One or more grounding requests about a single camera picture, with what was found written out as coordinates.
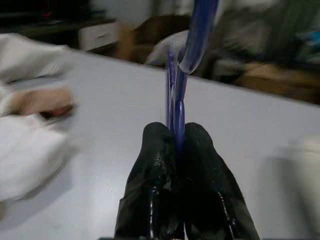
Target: white plastic bag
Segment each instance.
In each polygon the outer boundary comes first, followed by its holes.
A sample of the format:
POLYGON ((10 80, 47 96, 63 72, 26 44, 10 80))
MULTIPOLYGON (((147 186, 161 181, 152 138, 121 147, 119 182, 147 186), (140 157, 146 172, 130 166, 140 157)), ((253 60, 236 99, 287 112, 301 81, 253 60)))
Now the white plastic bag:
POLYGON ((0 34, 0 80, 34 79, 66 69, 66 46, 49 45, 18 34, 0 34))
POLYGON ((145 64, 166 64, 168 61, 168 49, 171 48, 177 56, 179 51, 186 45, 189 30, 181 31, 166 37, 154 46, 145 64))
POLYGON ((0 202, 23 198, 63 163, 66 136, 37 123, 0 117, 0 202))

